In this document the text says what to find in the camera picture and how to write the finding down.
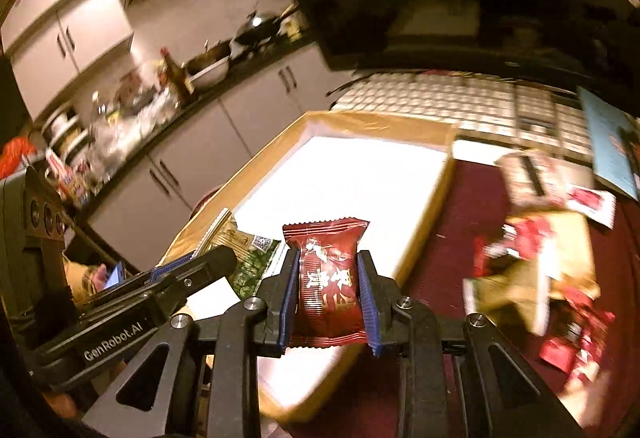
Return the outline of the dark red table cloth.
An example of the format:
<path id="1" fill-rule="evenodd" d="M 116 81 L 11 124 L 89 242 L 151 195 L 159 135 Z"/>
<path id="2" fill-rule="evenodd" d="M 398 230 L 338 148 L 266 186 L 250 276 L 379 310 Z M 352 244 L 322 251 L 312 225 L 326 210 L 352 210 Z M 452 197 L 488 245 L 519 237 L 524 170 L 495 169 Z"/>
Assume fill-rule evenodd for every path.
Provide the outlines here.
<path id="1" fill-rule="evenodd" d="M 639 432 L 639 206 L 603 228 L 570 210 L 517 213 L 503 172 L 459 162 L 401 290 L 424 366 L 364 347 L 295 437 L 393 437 L 412 378 L 443 369 L 449 437 L 634 437 Z"/>

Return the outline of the red jujube snack packet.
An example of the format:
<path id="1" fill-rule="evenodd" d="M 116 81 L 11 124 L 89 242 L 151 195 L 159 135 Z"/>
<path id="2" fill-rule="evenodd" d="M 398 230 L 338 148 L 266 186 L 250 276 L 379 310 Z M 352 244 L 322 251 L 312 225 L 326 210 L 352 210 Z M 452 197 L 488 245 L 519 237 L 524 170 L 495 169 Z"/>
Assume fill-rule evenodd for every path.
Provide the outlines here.
<path id="1" fill-rule="evenodd" d="M 329 348 L 367 341 L 356 255 L 368 225 L 347 217 L 282 227 L 286 244 L 299 252 L 292 346 Z"/>

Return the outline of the gold foil snack packet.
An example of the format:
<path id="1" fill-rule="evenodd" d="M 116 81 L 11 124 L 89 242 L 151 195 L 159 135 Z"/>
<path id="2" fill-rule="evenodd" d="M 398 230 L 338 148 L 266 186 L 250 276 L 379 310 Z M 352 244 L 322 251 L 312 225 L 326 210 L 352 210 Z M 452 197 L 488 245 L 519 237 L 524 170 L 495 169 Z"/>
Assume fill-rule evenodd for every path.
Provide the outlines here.
<path id="1" fill-rule="evenodd" d="M 467 314 L 538 336 L 547 332 L 552 302 L 574 292 L 601 295 L 587 219 L 571 212 L 510 218 L 491 238 L 479 236 L 473 274 L 462 282 Z"/>

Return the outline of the gold-edged white tray box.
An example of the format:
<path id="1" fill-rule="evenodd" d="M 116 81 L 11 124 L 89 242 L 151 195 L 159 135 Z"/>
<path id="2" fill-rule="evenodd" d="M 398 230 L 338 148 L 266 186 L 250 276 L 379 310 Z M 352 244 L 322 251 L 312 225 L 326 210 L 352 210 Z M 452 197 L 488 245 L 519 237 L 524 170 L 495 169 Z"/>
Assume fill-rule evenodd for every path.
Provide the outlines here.
<path id="1" fill-rule="evenodd" d="M 245 232 L 356 217 L 376 270 L 404 283 L 452 171 L 454 126 L 399 114 L 308 112 L 267 144 L 182 228 L 163 262 L 188 254 L 223 208 Z"/>

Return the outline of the white mechanical keyboard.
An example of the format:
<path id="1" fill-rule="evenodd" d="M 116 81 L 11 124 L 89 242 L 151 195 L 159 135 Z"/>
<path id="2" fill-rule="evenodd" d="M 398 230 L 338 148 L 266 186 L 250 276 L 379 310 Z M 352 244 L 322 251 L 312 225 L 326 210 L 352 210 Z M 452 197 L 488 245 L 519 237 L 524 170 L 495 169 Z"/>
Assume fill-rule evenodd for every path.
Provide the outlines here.
<path id="1" fill-rule="evenodd" d="M 427 71 L 363 76 L 335 91 L 335 98 L 334 111 L 424 117 L 456 126 L 466 140 L 592 163 L 575 91 L 485 74 Z"/>

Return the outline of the red and white small sachet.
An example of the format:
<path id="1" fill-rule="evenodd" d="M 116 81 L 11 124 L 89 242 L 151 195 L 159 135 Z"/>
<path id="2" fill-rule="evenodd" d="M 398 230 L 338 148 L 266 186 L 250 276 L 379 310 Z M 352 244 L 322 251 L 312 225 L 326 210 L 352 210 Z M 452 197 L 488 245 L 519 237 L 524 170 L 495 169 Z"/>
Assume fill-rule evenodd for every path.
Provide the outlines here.
<path id="1" fill-rule="evenodd" d="M 567 191 L 566 207 L 581 213 L 597 224 L 612 229 L 614 227 L 615 195 L 601 190 L 570 186 Z"/>

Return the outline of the metal pot on counter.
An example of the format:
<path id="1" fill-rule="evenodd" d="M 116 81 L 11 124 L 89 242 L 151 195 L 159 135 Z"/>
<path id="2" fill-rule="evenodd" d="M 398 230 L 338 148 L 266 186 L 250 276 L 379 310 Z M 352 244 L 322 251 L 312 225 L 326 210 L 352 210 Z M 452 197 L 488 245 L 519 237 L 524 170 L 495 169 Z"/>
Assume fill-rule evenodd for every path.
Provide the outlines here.
<path id="1" fill-rule="evenodd" d="M 224 80 L 228 73 L 230 56 L 230 40 L 221 40 L 215 45 L 204 42 L 203 51 L 183 65 L 191 90 L 202 91 Z"/>

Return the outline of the green seaweed snack packet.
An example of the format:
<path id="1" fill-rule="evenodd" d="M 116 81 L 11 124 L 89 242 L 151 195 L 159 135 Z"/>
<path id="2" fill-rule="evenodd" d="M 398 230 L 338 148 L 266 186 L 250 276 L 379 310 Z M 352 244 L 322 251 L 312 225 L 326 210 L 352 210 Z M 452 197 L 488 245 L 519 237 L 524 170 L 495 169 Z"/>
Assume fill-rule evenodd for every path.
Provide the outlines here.
<path id="1" fill-rule="evenodd" d="M 217 246 L 233 250 L 238 263 L 228 281 L 239 299 L 247 299 L 258 292 L 262 279 L 278 260 L 282 242 L 241 231 L 232 211 L 225 207 L 209 225 L 191 257 L 200 257 Z"/>

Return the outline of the black wok on stove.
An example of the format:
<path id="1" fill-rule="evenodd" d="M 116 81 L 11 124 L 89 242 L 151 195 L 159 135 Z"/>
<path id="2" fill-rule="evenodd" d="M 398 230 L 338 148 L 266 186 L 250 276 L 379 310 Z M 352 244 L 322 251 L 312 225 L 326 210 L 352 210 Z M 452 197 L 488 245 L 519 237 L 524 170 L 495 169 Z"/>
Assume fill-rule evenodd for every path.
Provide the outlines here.
<path id="1" fill-rule="evenodd" d="M 280 14 L 260 14 L 254 10 L 236 31 L 233 41 L 246 49 L 257 49 L 280 32 L 282 22 L 298 11 L 299 5 L 291 4 Z"/>

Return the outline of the light blue booklet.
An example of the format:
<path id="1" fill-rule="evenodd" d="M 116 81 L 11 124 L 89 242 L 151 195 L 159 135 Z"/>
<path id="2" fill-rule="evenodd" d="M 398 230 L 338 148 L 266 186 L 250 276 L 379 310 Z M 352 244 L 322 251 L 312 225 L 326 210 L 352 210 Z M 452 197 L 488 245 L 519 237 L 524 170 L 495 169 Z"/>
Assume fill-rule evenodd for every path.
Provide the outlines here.
<path id="1" fill-rule="evenodd" d="M 632 170 L 625 136 L 631 124 L 625 114 L 585 88 L 578 87 L 592 150 L 592 168 L 597 180 L 635 201 L 639 199 L 639 174 Z"/>

